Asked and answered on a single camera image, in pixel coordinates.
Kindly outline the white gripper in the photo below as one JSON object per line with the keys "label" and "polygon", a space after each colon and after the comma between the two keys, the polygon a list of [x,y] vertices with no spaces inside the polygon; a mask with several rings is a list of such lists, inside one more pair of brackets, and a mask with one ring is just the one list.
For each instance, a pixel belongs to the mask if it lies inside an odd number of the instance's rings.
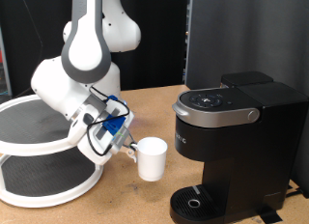
{"label": "white gripper", "polygon": [[89,124],[86,133],[77,143],[77,148],[97,165],[105,164],[113,154],[122,152],[137,162],[135,150],[125,147],[136,147],[128,127],[134,115],[121,100],[109,98],[105,107]]}

